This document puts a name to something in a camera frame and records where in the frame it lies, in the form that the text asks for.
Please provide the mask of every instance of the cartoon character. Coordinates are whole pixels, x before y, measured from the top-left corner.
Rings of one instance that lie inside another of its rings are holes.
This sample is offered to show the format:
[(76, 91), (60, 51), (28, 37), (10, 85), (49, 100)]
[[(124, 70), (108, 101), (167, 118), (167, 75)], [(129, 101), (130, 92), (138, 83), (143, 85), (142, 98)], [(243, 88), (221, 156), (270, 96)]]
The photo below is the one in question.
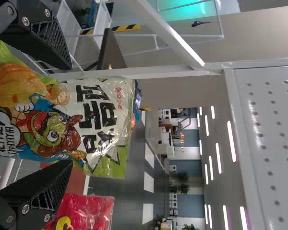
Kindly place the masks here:
[(34, 110), (34, 104), (18, 106), (11, 110), (12, 123), (22, 132), (19, 146), (27, 144), (31, 151), (44, 158), (84, 159), (86, 153), (77, 150), (81, 137), (73, 127), (82, 115), (67, 116), (53, 111)]

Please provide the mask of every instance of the metal screw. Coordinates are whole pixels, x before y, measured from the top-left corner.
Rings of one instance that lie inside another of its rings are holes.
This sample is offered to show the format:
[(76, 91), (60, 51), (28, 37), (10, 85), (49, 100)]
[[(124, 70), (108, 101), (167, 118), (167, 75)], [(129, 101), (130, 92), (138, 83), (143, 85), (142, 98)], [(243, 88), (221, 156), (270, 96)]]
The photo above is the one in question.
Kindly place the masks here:
[(27, 17), (23, 17), (23, 24), (25, 25), (25, 26), (29, 26), (30, 25), (30, 21), (29, 21), (29, 19), (27, 18)]
[(48, 9), (45, 9), (45, 10), (44, 10), (44, 13), (45, 13), (45, 15), (46, 15), (47, 17), (50, 17), (50, 11), (49, 11)]
[(46, 214), (44, 218), (44, 222), (47, 223), (50, 220), (50, 214)]
[(30, 209), (30, 206), (29, 205), (25, 205), (25, 206), (23, 206), (23, 209), (22, 209), (22, 214), (27, 214), (28, 213), (28, 211), (29, 211), (29, 209)]
[(14, 14), (14, 11), (11, 7), (8, 6), (8, 13), (9, 15), (13, 15)]
[(7, 219), (6, 219), (6, 223), (10, 224), (13, 221), (14, 217), (12, 215), (10, 215)]

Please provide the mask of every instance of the yellow and black tape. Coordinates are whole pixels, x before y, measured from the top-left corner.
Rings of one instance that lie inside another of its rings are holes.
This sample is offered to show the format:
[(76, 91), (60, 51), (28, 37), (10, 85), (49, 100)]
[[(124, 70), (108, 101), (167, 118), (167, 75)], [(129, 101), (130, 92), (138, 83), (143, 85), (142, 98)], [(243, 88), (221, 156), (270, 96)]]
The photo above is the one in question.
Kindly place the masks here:
[[(141, 28), (140, 24), (132, 24), (132, 25), (120, 25), (112, 27), (113, 32), (123, 32), (123, 31), (131, 31), (131, 30), (139, 30)], [(84, 30), (80, 34), (81, 35), (92, 35), (94, 29), (92, 30)]]
[(149, 108), (149, 107), (143, 107), (143, 108), (140, 108), (141, 111), (152, 111), (152, 108)]

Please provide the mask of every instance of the hazard stripe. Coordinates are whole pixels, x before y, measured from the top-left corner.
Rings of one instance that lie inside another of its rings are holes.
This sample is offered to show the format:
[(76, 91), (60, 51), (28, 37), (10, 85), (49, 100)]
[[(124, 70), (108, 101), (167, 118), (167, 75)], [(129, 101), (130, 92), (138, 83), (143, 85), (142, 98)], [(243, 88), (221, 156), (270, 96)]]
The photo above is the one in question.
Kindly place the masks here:
[[(121, 25), (121, 26), (114, 26), (112, 27), (113, 32), (123, 32), (123, 31), (130, 31), (130, 30), (139, 30), (141, 28), (140, 24), (132, 24), (132, 25)], [(94, 29), (92, 30), (84, 30), (81, 31), (81, 35), (92, 35)]]

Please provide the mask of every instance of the plastic bag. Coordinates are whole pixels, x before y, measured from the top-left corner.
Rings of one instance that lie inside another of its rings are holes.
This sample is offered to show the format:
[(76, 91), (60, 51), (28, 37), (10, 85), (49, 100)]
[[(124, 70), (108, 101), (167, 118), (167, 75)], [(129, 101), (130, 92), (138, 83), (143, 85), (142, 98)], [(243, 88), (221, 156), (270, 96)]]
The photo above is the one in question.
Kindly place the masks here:
[(110, 230), (114, 197), (65, 194), (55, 218), (43, 230)]
[(134, 82), (59, 82), (37, 74), (0, 42), (0, 156), (74, 159), (89, 175), (124, 178)]

